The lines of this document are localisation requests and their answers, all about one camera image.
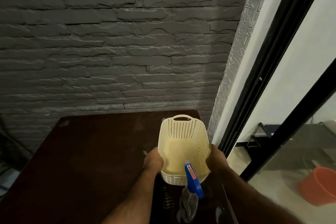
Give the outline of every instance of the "spray bottle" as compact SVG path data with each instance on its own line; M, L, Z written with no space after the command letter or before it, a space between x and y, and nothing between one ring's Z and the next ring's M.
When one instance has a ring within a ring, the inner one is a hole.
M183 188L180 197L180 214L184 222L191 223L197 211L198 199L203 198L204 193L189 161L185 162L184 170L188 185Z

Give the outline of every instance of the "gray stone wall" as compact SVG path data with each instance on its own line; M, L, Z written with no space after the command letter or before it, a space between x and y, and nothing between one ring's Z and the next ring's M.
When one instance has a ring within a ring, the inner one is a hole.
M198 109L245 0L0 0L0 113L36 150L62 116Z
M213 112L208 126L208 137L212 138L216 132L219 120L228 100L233 82L235 81L244 52L250 41L254 25L259 17L264 0L246 0L243 13L234 37L223 80L220 83Z

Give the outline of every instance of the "glass pane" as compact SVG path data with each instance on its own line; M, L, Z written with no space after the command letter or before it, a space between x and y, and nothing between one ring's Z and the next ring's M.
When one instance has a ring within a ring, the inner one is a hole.
M307 224L336 219L336 94L250 180Z

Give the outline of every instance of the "table surface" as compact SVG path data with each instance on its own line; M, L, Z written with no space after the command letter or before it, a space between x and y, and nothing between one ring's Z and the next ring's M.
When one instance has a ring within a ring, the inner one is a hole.
M178 114L200 119L196 110L61 118L0 201L0 222L99 224L137 179L143 151L157 146L162 119ZM210 174L196 223L216 223L211 183ZM177 223L181 190L157 176L151 223Z

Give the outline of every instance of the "right hand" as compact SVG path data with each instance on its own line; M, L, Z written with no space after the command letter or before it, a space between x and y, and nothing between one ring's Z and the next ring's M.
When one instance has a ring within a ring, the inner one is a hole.
M214 144L210 144L210 150L210 155L205 160L210 171L217 173L230 169L226 157L221 150L218 150Z

